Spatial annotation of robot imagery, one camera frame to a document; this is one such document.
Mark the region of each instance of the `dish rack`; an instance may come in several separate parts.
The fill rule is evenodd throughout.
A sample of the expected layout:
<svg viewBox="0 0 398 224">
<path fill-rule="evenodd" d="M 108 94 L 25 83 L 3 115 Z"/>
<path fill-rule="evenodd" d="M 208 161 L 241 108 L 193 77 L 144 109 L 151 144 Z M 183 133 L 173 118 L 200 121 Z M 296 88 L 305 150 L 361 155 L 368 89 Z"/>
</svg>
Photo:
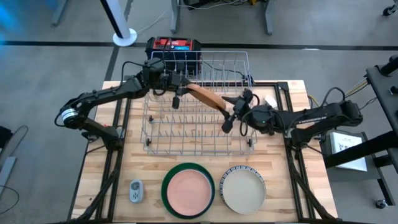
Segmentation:
<svg viewBox="0 0 398 224">
<path fill-rule="evenodd" d="M 220 96 L 238 96 L 251 88 L 247 52 L 175 51 L 173 60 L 165 60 L 167 69 L 209 88 Z M 152 57 L 162 58 L 162 52 Z M 239 132 L 237 119 L 226 134 L 221 130 L 223 115 L 190 94 L 180 97 L 180 106 L 172 108 L 174 93 L 144 98 L 141 143 L 148 154 L 175 156 L 242 156 L 252 153 L 257 143 L 256 131 L 248 127 L 246 136 Z M 233 105 L 226 102 L 231 114 Z"/>
</svg>

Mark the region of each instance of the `gray floor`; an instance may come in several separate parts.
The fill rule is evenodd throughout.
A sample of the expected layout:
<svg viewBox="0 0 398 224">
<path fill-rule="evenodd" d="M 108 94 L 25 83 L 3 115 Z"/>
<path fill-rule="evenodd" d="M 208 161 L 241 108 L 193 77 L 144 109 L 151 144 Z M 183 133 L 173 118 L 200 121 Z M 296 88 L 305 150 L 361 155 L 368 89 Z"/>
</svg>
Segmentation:
<svg viewBox="0 0 398 224">
<path fill-rule="evenodd" d="M 59 27 L 51 27 L 50 6 L 42 1 L 6 1 L 16 15 L 18 29 L 1 26 L 5 40 L 109 42 L 113 34 L 99 1 L 70 0 Z M 120 1 L 124 9 L 127 1 Z M 259 6 L 223 6 L 204 11 L 181 11 L 175 36 L 206 43 L 262 43 L 308 45 L 398 45 L 398 15 L 381 17 L 390 0 L 278 0 L 275 31 L 264 34 Z M 135 0 L 128 23 L 139 30 L 152 23 L 169 5 L 166 0 Z M 141 33 L 139 42 L 169 32 L 170 16 Z M 70 98 L 100 88 L 112 47 L 15 47 L 0 45 L 0 125 L 15 130 L 26 124 L 29 133 L 16 151 L 18 162 L 7 183 L 21 196 L 17 206 L 0 215 L 1 223 L 45 223 L 66 219 L 80 170 L 86 141 L 78 131 L 55 127 L 53 118 Z M 305 80 L 307 91 L 321 101 L 338 86 L 349 90 L 367 67 L 384 63 L 392 51 L 246 50 L 257 80 Z M 120 49 L 112 80 L 120 80 L 125 60 L 140 62 L 144 49 Z M 134 74 L 139 67 L 128 67 Z M 374 93 L 370 87 L 351 100 L 364 105 Z M 331 100 L 339 95 L 332 94 Z M 350 131 L 366 131 L 369 138 L 389 130 L 378 102 L 363 110 L 364 123 Z M 395 199 L 398 179 L 391 167 L 383 169 Z M 376 181 L 331 183 L 339 217 L 370 223 L 395 223 L 398 208 L 374 208 L 381 198 Z M 4 192 L 0 211 L 15 196 Z"/>
</svg>

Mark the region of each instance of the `wire dish rack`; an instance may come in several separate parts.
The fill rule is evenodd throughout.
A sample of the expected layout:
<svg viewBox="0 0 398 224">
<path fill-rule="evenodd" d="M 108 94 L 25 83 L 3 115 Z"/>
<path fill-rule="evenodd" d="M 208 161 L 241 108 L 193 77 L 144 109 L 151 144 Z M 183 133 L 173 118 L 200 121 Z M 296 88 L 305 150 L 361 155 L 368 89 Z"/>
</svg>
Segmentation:
<svg viewBox="0 0 398 224">
<path fill-rule="evenodd" d="M 167 69 L 177 71 L 217 95 L 238 96 L 245 88 L 252 87 L 247 52 L 175 51 L 166 54 L 173 54 L 173 60 L 165 60 Z M 153 52 L 152 57 L 162 58 L 162 52 Z M 248 127 L 248 134 L 241 136 L 240 121 L 236 120 L 231 132 L 225 134 L 221 130 L 224 117 L 218 110 L 190 94 L 180 98 L 180 106 L 175 110 L 173 97 L 174 93 L 167 92 L 162 96 L 148 93 L 144 98 L 141 143 L 148 154 L 242 156 L 252 153 L 257 143 L 254 129 Z M 226 102 L 230 114 L 232 108 L 233 105 Z"/>
</svg>

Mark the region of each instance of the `black metal frame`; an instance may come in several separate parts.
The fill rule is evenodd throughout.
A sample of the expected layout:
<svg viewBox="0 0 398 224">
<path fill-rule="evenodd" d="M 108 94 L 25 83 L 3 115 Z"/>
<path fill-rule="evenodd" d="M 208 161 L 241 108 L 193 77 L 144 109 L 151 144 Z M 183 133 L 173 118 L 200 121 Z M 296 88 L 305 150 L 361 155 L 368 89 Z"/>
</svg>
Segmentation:
<svg viewBox="0 0 398 224">
<path fill-rule="evenodd" d="M 205 83 L 199 83 L 202 86 L 223 86 L 222 83 L 211 83 L 211 82 L 205 82 Z M 290 112 L 293 112 L 293 106 L 292 106 L 292 101 L 290 98 L 290 91 L 289 91 L 289 86 L 287 82 L 257 82 L 255 86 L 268 86 L 268 87 L 273 87 L 275 91 L 275 97 L 276 97 L 276 102 L 279 110 L 284 110 L 283 107 L 283 102 L 282 102 L 282 97 L 281 97 L 281 92 L 284 91 L 286 103 L 287 103 L 287 110 Z M 114 119 L 113 119 L 113 126 L 116 127 L 118 125 L 119 121 L 119 114 L 121 110 L 121 100 L 118 100 L 116 103 L 116 109 L 115 109 L 115 114 L 114 114 Z M 124 112 L 124 118 L 123 118 L 123 125 L 122 128 L 123 130 L 127 130 L 127 122 L 129 119 L 129 110 L 131 107 L 131 100 L 127 99 L 126 102 L 126 110 Z M 117 151 L 117 158 L 116 158 L 116 165 L 115 169 L 120 169 L 121 168 L 121 161 L 123 158 L 123 148 L 124 148 L 124 139 L 122 139 L 122 149 Z M 295 209 L 296 209 L 296 214 L 297 214 L 297 220 L 298 222 L 306 222 L 306 223 L 354 223 L 354 222 L 344 222 L 341 220 L 320 220 L 315 218 L 315 211 L 314 211 L 314 206 L 312 205 L 310 201 L 310 197 L 308 195 L 305 195 L 305 199 L 307 202 L 307 208 L 308 208 L 308 218 L 305 218 L 303 216 L 303 208 L 302 204 L 300 201 L 300 194 L 299 194 L 299 188 L 298 185 L 299 183 L 296 181 L 294 178 L 295 175 L 295 167 L 294 167 L 294 159 L 298 161 L 298 166 L 300 168 L 300 175 L 301 175 L 301 182 L 304 183 L 308 187 L 308 177 L 307 173 L 305 170 L 305 164 L 304 164 L 304 159 L 303 159 L 303 154 L 301 151 L 296 151 L 295 152 L 295 157 L 293 158 L 292 155 L 292 150 L 289 147 L 289 141 L 288 139 L 284 136 L 284 142 L 285 142 L 285 151 L 287 155 L 287 165 L 289 168 L 289 174 L 290 174 L 290 181 L 292 184 L 292 191 L 293 191 L 293 197 L 294 197 L 294 203 L 295 203 Z M 109 173 L 110 173 L 110 168 L 111 168 L 111 160 L 112 160 L 113 152 L 108 151 L 106 155 L 106 161 L 104 165 L 104 173 L 103 173 L 103 180 L 101 183 L 101 186 L 104 185 L 106 180 L 108 179 Z M 74 220 L 71 220 L 72 216 L 72 211 L 73 207 L 75 205 L 75 200 L 76 200 L 76 195 L 80 183 L 80 177 L 81 173 L 83 172 L 83 167 L 84 167 L 84 162 L 85 158 L 83 159 L 81 169 L 80 169 L 80 174 L 79 174 L 79 179 L 76 183 L 75 187 L 75 193 L 73 196 L 73 200 L 71 203 L 70 211 L 68 214 L 68 220 L 71 221 L 71 223 L 75 223 Z M 103 199 L 100 202 L 100 205 L 98 206 L 98 209 L 95 214 L 95 219 L 94 220 L 86 220 L 86 221 L 76 221 L 77 223 L 112 223 L 113 221 L 113 215 L 114 215 L 114 207 L 116 204 L 116 195 L 117 195 L 117 190 L 118 190 L 118 183 L 119 183 L 119 177 L 115 179 L 112 185 L 112 190 L 111 190 L 111 196 L 109 200 L 109 209 L 108 209 L 108 215 L 106 218 L 102 218 L 102 212 L 103 212 Z"/>
</svg>

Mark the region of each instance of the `wooden table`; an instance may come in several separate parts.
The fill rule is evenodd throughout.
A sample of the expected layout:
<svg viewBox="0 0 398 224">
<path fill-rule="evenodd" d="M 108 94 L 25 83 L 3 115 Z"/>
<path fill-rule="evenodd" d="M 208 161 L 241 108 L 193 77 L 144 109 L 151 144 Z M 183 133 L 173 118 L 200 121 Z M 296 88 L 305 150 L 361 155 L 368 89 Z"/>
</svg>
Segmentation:
<svg viewBox="0 0 398 224">
<path fill-rule="evenodd" d="M 304 82 L 285 81 L 289 84 L 290 97 L 294 111 L 309 107 Z M 103 88 L 117 86 L 119 82 L 104 82 Z M 273 89 L 254 87 L 260 98 L 265 94 L 273 95 Z M 97 109 L 95 120 L 101 124 L 111 125 L 116 102 L 101 105 Z M 250 156 L 154 156 L 148 155 L 140 143 L 143 99 L 133 100 L 130 110 L 129 124 L 124 147 L 123 163 L 119 179 L 118 194 L 114 210 L 114 222 L 184 222 L 172 216 L 164 207 L 160 188 L 166 173 L 177 164 L 195 162 L 205 167 L 216 184 L 216 195 L 210 209 L 191 222 L 294 222 L 297 221 L 292 186 L 287 167 L 285 146 L 282 135 L 262 135 L 258 133 L 254 152 Z M 101 146 L 96 141 L 88 146 L 88 150 Z M 320 149 L 316 141 L 309 143 Z M 337 217 L 335 203 L 330 189 L 328 176 L 321 154 L 312 150 L 303 150 L 305 167 L 311 191 L 330 214 Z M 72 218 L 84 212 L 91 200 L 98 193 L 103 175 L 106 149 L 88 154 L 85 158 L 78 192 L 74 201 Z M 256 169 L 264 178 L 267 195 L 262 208 L 252 215 L 240 215 L 230 210 L 222 201 L 219 182 L 224 172 L 232 166 L 247 165 Z M 129 184 L 133 179 L 141 179 L 144 183 L 145 199 L 141 204 L 133 205 L 129 201 Z M 304 216 L 308 211 L 305 197 L 301 190 L 300 198 Z M 103 216 L 108 211 L 109 194 L 105 198 Z"/>
</svg>

